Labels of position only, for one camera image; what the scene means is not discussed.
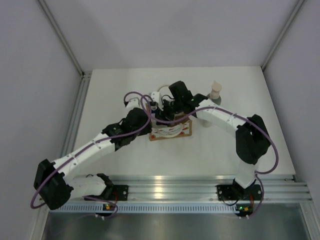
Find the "grey pump bottle beige cap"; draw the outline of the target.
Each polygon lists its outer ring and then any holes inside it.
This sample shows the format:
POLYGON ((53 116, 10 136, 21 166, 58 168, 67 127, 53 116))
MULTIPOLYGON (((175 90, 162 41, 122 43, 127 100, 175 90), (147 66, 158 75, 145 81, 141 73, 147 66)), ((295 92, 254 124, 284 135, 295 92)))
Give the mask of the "grey pump bottle beige cap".
POLYGON ((222 90, 222 85, 217 81, 214 81, 211 85, 211 91, 207 95, 208 99, 210 99, 213 103, 220 105, 222 102, 220 92, 222 90))

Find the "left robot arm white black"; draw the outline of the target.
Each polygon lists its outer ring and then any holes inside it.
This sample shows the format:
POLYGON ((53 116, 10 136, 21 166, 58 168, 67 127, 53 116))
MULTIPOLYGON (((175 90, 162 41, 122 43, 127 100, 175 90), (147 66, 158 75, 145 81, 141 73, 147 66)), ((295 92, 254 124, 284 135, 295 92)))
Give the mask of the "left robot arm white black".
POLYGON ((102 157, 129 145, 139 136, 151 132, 149 116, 141 108, 133 108, 120 122, 105 127, 93 140, 66 156, 38 164, 34 188, 36 196, 50 210, 62 207, 71 199, 112 200, 114 184, 103 174, 80 176, 80 171, 102 157))

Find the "burlap watermelon canvas bag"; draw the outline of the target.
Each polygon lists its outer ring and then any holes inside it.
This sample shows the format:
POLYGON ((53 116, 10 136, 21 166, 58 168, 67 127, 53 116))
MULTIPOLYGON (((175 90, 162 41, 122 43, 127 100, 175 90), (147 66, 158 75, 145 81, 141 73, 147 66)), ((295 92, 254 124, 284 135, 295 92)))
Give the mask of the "burlap watermelon canvas bag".
MULTIPOLYGON (((156 92, 160 92, 162 88, 169 87, 169 84, 161 85, 156 92)), ((168 101, 174 100, 173 97, 167 95, 167 94, 161 94, 161 103, 151 103, 151 106, 158 105, 160 108, 159 114, 153 115, 153 117, 162 118, 161 112, 163 109, 163 100, 164 97, 168 98, 168 101)), ((186 118, 181 120, 182 117, 184 117, 185 114, 182 112, 181 114, 177 114, 174 118, 174 120, 179 120, 177 123, 158 123, 155 120, 152 120, 152 128, 151 133, 149 134, 149 140, 151 142, 157 141, 157 140, 165 140, 165 139, 172 139, 172 138, 179 138, 179 137, 189 137, 192 135, 192 120, 190 118, 186 118)))

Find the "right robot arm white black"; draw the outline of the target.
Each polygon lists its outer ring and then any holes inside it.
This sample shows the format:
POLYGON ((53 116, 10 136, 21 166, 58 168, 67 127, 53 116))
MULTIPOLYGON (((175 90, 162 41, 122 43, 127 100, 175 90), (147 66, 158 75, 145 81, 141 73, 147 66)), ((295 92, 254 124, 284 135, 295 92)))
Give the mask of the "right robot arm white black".
POLYGON ((238 116, 203 94, 193 95, 183 81, 171 84, 169 90, 173 99, 162 100, 162 108, 155 117, 162 121, 173 121, 176 115, 191 113, 193 117, 214 124, 233 136, 240 163, 230 188, 239 200, 246 198, 256 181, 258 160, 271 145, 263 119, 257 114, 247 118, 238 116))

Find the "silver refill pouch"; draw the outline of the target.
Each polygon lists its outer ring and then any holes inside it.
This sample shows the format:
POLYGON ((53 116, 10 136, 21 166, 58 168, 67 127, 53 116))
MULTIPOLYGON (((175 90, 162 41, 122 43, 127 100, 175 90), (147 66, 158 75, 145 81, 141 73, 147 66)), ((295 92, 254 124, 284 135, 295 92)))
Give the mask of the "silver refill pouch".
POLYGON ((207 120, 204 120, 204 119, 202 119, 200 122, 201 122, 201 124, 202 124, 202 126, 204 128, 209 128, 212 125, 212 123, 210 121, 207 121, 207 120))

